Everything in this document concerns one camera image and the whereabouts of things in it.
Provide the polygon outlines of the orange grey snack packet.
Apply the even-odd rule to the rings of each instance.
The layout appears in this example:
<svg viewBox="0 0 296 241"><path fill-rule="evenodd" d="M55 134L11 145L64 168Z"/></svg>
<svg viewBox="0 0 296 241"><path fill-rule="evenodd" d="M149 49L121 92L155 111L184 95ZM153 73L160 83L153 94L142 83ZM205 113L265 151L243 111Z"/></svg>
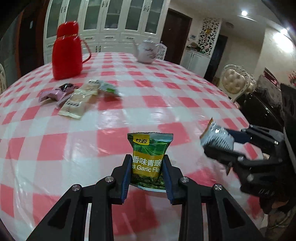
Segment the orange grey snack packet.
<svg viewBox="0 0 296 241"><path fill-rule="evenodd" d="M234 137L225 128L219 126L212 118L208 122L204 132L200 135L200 143L202 147L212 146L228 151L234 149Z"/></svg>

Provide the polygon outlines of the green garlic pea packet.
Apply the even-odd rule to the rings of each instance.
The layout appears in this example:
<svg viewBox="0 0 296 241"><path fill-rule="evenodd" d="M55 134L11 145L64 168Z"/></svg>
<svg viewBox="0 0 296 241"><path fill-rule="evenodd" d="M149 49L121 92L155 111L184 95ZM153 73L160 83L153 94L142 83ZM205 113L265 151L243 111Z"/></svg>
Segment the green garlic pea packet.
<svg viewBox="0 0 296 241"><path fill-rule="evenodd" d="M131 185L142 190L165 190L162 161L173 138L172 133L127 134L133 149Z"/></svg>

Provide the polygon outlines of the beige nut snack packet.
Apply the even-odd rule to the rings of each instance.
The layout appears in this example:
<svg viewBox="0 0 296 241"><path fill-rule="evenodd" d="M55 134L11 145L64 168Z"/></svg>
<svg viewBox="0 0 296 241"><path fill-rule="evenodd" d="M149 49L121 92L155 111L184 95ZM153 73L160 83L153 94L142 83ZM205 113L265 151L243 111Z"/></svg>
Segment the beige nut snack packet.
<svg viewBox="0 0 296 241"><path fill-rule="evenodd" d="M100 80L89 80L66 100L58 114L70 118L80 119L88 107L90 99L98 95L98 89L102 82Z"/></svg>

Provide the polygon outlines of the pink purple snack packet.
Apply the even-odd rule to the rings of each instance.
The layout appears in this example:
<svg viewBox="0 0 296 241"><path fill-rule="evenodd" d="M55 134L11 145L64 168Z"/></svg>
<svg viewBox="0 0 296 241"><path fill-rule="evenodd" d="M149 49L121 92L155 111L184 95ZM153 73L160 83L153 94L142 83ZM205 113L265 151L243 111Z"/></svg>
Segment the pink purple snack packet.
<svg viewBox="0 0 296 241"><path fill-rule="evenodd" d="M57 103L58 108L62 108L64 103L72 96L76 89L78 89L78 86L66 83L53 90L43 91L39 96L39 102L51 99Z"/></svg>

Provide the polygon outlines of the cream tufted chair right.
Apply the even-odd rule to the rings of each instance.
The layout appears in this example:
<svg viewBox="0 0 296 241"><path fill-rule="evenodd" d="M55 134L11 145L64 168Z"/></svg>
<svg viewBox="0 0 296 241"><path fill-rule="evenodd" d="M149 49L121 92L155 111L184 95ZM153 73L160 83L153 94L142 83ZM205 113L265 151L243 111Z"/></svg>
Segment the cream tufted chair right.
<svg viewBox="0 0 296 241"><path fill-rule="evenodd" d="M218 88L235 103L241 96L254 92L257 83L253 75L247 73L243 66L228 64L224 66Z"/></svg>

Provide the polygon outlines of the red white checkered tablecloth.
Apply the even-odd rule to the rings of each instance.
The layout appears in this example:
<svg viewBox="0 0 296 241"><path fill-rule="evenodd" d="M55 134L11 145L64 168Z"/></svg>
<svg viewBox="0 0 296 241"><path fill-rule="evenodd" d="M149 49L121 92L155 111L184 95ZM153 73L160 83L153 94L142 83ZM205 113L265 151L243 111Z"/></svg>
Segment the red white checkered tablecloth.
<svg viewBox="0 0 296 241"><path fill-rule="evenodd" d="M174 136L171 163L201 185L222 184L256 226L264 214L243 194L234 173L208 159L199 137L210 120L233 130L248 127L240 110L216 86L166 61L145 65L132 54L97 53L69 81L98 79L115 85L118 99L95 96L76 120L58 114L43 91L63 84L41 66L1 95L1 219L15 240L26 240L73 185L88 186L111 174L132 153L128 133Z"/></svg>

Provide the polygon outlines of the white side cabinet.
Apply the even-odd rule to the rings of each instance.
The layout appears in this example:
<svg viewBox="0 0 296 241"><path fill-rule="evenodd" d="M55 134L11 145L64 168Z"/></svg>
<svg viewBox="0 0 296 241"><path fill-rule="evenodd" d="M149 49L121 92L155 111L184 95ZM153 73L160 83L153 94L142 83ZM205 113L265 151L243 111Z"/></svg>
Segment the white side cabinet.
<svg viewBox="0 0 296 241"><path fill-rule="evenodd" d="M210 63L210 57L194 50L186 50L180 65L187 70L204 77Z"/></svg>

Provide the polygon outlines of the white floral teapot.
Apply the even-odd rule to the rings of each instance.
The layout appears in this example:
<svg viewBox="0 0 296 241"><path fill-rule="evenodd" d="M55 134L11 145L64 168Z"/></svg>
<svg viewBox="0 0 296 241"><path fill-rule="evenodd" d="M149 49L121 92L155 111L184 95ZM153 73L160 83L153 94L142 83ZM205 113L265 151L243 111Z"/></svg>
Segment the white floral teapot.
<svg viewBox="0 0 296 241"><path fill-rule="evenodd" d="M135 40L132 43L134 48L133 56L138 62L151 64L156 60L160 44L156 44L152 38L143 40L140 44L137 44Z"/></svg>

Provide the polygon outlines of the green white snack packet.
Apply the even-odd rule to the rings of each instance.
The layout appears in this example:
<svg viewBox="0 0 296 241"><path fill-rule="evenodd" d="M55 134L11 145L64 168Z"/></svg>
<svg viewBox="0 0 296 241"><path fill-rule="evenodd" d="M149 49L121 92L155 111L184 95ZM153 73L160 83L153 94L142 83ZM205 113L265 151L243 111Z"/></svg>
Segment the green white snack packet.
<svg viewBox="0 0 296 241"><path fill-rule="evenodd" d="M120 97L118 88L115 85L105 81L99 81L98 91L103 93L105 96Z"/></svg>

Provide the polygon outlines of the dark wooden door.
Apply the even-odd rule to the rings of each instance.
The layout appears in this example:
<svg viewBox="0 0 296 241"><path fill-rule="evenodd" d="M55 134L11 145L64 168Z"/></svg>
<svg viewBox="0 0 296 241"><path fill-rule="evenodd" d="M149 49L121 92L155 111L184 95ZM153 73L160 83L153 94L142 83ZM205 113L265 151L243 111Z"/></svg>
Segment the dark wooden door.
<svg viewBox="0 0 296 241"><path fill-rule="evenodd" d="M168 9L161 42L167 47L165 61L180 64L188 39L192 18Z"/></svg>

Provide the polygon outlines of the red thermos jug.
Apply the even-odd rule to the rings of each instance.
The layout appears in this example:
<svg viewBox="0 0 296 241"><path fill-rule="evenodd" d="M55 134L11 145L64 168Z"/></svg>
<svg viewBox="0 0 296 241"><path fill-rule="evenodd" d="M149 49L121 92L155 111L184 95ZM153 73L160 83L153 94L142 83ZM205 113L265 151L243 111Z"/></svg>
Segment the red thermos jug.
<svg viewBox="0 0 296 241"><path fill-rule="evenodd" d="M87 48L89 56L82 59L81 45ZM57 39L52 52L53 77L63 80L80 75L83 64L91 59L92 53L85 40L79 37L77 21L62 23L57 30Z"/></svg>

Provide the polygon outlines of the white glass-door cabinet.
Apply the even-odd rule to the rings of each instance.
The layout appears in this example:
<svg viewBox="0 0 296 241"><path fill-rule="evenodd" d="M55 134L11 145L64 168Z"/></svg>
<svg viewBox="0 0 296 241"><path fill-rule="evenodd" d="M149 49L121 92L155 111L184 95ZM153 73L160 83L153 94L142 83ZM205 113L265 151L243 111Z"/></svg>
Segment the white glass-door cabinet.
<svg viewBox="0 0 296 241"><path fill-rule="evenodd" d="M82 52L133 53L133 43L159 43L169 1L165 0L50 0L45 17L44 63L52 61L57 28L77 21L79 36L87 42Z"/></svg>

